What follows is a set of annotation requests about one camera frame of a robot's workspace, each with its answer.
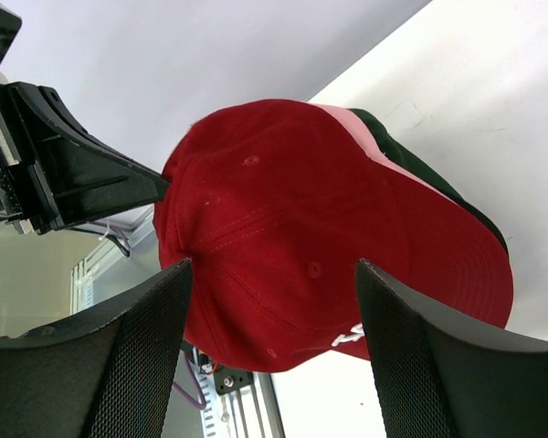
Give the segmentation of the black NY baseball cap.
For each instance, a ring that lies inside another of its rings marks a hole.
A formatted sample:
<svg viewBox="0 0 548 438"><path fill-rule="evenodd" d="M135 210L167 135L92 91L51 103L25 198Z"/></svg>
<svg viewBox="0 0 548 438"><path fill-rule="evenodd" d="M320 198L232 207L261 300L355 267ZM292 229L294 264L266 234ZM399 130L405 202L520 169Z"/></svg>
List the black NY baseball cap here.
<svg viewBox="0 0 548 438"><path fill-rule="evenodd" d="M468 203L462 195L457 192L442 176L409 151L387 131L386 127L370 112L364 109L350 109L369 130L374 137L381 153L392 163L403 170L406 170L427 183L433 189L445 195L449 200L455 202L467 212L477 218L489 231L495 235L506 253L509 253L506 241L495 223L479 209Z"/></svg>

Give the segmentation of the pink baseball cap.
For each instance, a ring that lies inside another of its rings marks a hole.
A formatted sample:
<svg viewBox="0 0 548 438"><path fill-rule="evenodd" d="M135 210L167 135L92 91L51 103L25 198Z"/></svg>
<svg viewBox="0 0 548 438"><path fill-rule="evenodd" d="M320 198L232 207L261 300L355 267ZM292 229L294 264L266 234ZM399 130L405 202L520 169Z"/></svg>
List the pink baseball cap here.
<svg viewBox="0 0 548 438"><path fill-rule="evenodd" d="M390 162L350 109L325 105L376 164L407 238L407 268L398 279L466 315L505 328L514 300L509 253L464 208Z"/></svg>

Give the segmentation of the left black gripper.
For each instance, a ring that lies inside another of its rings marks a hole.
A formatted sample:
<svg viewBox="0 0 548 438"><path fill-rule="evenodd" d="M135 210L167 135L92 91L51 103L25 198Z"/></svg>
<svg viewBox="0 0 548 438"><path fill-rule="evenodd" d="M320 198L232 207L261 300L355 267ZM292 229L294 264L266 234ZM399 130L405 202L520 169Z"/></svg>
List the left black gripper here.
<svg viewBox="0 0 548 438"><path fill-rule="evenodd" d="M44 235L159 202L168 187L90 135L54 89L0 84L0 223Z"/></svg>

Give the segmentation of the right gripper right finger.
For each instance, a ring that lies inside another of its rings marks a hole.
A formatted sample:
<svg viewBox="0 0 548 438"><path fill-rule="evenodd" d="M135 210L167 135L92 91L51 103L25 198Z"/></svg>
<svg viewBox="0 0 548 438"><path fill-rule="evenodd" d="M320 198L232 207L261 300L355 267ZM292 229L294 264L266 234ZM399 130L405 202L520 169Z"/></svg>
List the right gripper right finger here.
<svg viewBox="0 0 548 438"><path fill-rule="evenodd" d="M497 328L362 259L356 292L389 437L548 437L548 341Z"/></svg>

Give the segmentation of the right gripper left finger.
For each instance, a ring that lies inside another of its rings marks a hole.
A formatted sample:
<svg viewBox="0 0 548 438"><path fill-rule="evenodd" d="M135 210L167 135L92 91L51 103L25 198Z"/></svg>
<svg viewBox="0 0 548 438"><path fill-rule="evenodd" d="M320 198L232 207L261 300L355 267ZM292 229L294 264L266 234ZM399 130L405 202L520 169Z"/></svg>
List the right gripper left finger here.
<svg viewBox="0 0 548 438"><path fill-rule="evenodd" d="M0 437L158 437L193 290L183 259L115 297L0 337Z"/></svg>

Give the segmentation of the red baseball cap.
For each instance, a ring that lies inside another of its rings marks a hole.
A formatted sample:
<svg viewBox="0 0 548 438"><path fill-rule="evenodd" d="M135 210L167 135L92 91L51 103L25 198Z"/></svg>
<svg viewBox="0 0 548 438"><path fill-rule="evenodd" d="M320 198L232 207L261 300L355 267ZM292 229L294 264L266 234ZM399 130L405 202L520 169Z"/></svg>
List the red baseball cap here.
<svg viewBox="0 0 548 438"><path fill-rule="evenodd" d="M192 261L184 337L221 365L282 372L329 351L368 360L356 265L406 272L387 184L323 106L220 109L164 165L170 186L153 214L160 264Z"/></svg>

